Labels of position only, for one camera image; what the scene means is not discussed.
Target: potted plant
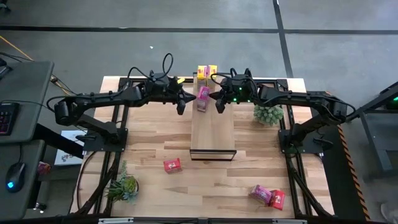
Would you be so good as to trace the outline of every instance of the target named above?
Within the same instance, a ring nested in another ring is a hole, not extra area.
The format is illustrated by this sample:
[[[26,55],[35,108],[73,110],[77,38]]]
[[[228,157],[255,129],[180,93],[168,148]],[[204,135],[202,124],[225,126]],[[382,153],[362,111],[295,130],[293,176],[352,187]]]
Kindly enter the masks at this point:
[[[106,189],[107,196],[113,201],[133,202],[138,194],[139,184],[134,176],[127,176],[127,162],[123,161],[119,180],[114,180]]]
[[[262,124],[273,126],[284,117],[284,111],[280,106],[263,107],[254,106],[254,119]]]

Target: concrete floor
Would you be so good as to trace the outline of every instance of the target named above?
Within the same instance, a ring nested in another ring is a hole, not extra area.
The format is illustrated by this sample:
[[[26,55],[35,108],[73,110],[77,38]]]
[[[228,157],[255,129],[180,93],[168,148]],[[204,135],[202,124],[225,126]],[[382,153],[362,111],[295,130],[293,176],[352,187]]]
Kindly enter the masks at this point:
[[[279,0],[286,29],[398,29],[398,2],[377,0]],[[26,26],[104,26],[161,28],[275,29],[272,0],[13,0],[0,23]],[[160,70],[172,52],[173,75],[189,75],[198,64],[220,70],[251,68],[257,77],[286,77],[278,34],[72,33],[2,31],[1,35],[35,60],[55,62],[54,74],[75,92],[98,91],[105,75],[126,75],[131,66]],[[395,35],[286,35],[293,75],[308,90],[328,90],[355,106],[363,105],[397,81]],[[2,52],[17,55],[0,42]],[[62,92],[51,85],[47,98]],[[53,115],[40,122],[55,131]],[[360,120],[343,125],[359,177],[375,172],[376,161]],[[364,183],[372,220],[383,221],[380,202],[397,197],[395,180]],[[66,214],[75,180],[51,182],[43,215]],[[62,198],[56,190],[64,192]],[[41,216],[29,212],[27,217]]]

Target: red box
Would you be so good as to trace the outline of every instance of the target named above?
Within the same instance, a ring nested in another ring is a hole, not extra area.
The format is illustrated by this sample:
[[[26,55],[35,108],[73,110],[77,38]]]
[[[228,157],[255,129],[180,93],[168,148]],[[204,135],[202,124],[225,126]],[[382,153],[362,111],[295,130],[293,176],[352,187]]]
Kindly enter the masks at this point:
[[[182,171],[180,158],[176,158],[170,161],[164,161],[164,171],[168,174]]]
[[[281,190],[271,190],[271,193],[272,198],[269,206],[282,211],[284,207],[285,193]]]

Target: wooden table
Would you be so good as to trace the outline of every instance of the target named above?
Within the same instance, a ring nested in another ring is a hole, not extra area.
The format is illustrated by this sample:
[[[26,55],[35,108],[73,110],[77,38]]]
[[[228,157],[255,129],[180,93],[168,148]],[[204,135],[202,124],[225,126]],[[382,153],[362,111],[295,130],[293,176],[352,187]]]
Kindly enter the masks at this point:
[[[117,90],[120,77],[104,77],[101,92]],[[288,78],[289,89],[305,91],[304,80]],[[192,92],[192,84],[184,84]],[[192,103],[182,116],[175,105],[149,103],[130,108],[127,128],[127,173],[140,184],[134,204],[116,202],[114,217],[212,217],[212,218],[293,218],[285,157],[280,153],[279,126],[268,127],[253,120],[253,105],[234,105],[234,138],[238,150],[232,162],[191,161]],[[293,106],[294,118],[302,123],[311,118],[309,108]],[[98,108],[95,118],[110,121],[113,107]],[[84,203],[100,179],[104,153],[93,156],[83,173],[80,197]],[[163,161],[179,157],[183,172],[167,174]],[[317,200],[333,213],[328,184],[321,160],[303,154],[307,185]],[[248,197],[252,186],[281,189],[286,193],[283,211],[263,207]],[[300,208],[303,198],[297,186]],[[76,201],[71,212],[76,211]]]

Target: keyboard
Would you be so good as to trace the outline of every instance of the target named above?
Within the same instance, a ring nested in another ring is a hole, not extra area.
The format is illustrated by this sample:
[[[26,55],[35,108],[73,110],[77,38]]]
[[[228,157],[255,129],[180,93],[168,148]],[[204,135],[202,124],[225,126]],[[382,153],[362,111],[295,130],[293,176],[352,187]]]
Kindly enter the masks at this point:
[[[11,135],[18,109],[18,103],[0,103],[0,136]]]

